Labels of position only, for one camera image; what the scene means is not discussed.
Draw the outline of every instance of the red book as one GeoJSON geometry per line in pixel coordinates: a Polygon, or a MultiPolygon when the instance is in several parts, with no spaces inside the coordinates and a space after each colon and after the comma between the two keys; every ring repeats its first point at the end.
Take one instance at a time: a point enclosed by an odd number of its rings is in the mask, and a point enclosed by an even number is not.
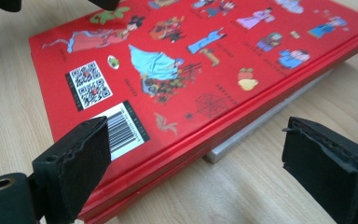
{"type": "Polygon", "coordinates": [[[30,45],[55,141],[109,117],[112,163],[79,216],[103,223],[357,53],[358,12],[326,0],[126,0],[30,45]]]}

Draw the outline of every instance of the barcode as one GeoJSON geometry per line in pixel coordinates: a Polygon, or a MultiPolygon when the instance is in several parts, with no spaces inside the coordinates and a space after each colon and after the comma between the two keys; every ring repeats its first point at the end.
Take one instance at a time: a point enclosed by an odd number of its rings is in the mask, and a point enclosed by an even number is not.
{"type": "Polygon", "coordinates": [[[122,111],[108,118],[107,128],[111,153],[136,140],[134,127],[127,122],[122,111]]]}
{"type": "Polygon", "coordinates": [[[115,105],[96,117],[101,116],[107,116],[112,161],[150,139],[128,101],[115,105]]]}

